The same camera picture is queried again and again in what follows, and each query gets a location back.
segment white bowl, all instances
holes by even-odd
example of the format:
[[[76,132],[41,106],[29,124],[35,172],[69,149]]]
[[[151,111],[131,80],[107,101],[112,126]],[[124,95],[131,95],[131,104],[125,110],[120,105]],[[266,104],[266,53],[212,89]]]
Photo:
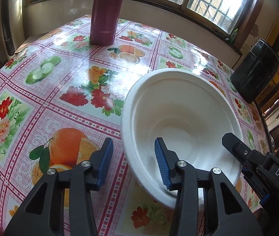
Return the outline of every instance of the white bowl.
[[[206,80],[180,69],[161,69],[139,79],[122,112],[122,141],[129,166],[140,185],[158,202],[174,209],[176,191],[168,191],[159,172],[154,142],[162,137],[197,169],[220,168],[233,185],[241,164],[222,146],[225,133],[243,141],[234,111],[225,97]],[[199,203],[203,191],[199,189]]]

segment black canister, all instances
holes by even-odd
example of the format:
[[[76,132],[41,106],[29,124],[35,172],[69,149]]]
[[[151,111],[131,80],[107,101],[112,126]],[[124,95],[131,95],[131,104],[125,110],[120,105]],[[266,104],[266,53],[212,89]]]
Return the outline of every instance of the black canister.
[[[274,78],[278,68],[278,54],[260,39],[230,76],[230,80],[244,100],[252,103]]]

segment floral tablecloth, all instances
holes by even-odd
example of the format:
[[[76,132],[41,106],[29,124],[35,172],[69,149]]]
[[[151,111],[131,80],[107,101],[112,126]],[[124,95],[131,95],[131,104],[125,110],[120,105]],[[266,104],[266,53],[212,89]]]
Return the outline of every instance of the floral tablecloth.
[[[86,15],[48,33],[0,70],[0,227],[7,227],[48,168],[72,168],[109,136],[114,154],[107,181],[92,193],[99,235],[168,235],[173,210],[145,193],[123,154],[121,112],[132,85],[161,68],[201,75],[233,107],[244,142],[266,153],[261,118],[255,105],[247,104],[232,85],[232,70],[206,51],[123,19],[113,45],[91,46],[90,22],[91,16]],[[243,176],[236,188],[252,211],[259,207],[258,197]],[[68,202],[66,191],[66,235],[70,232]]]

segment thermos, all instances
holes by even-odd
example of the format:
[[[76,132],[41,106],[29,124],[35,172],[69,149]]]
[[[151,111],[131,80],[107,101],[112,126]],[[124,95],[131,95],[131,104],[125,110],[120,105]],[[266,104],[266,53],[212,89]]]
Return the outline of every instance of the thermos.
[[[230,80],[244,100],[252,103],[274,78],[278,68],[278,54],[260,39],[230,76]]]
[[[114,36],[123,0],[93,0],[90,44],[108,46]]]

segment screw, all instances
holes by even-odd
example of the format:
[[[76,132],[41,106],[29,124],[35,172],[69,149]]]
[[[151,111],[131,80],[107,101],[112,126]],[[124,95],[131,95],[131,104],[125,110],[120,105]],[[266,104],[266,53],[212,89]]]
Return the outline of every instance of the screw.
[[[186,166],[186,162],[184,160],[178,161],[177,164],[178,164],[179,167],[185,167]]]
[[[86,160],[86,161],[82,162],[82,166],[83,167],[89,167],[90,166],[90,162]]]
[[[219,175],[221,173],[221,170],[219,168],[213,168],[213,172]]]
[[[53,175],[55,173],[55,169],[48,169],[48,175]]]

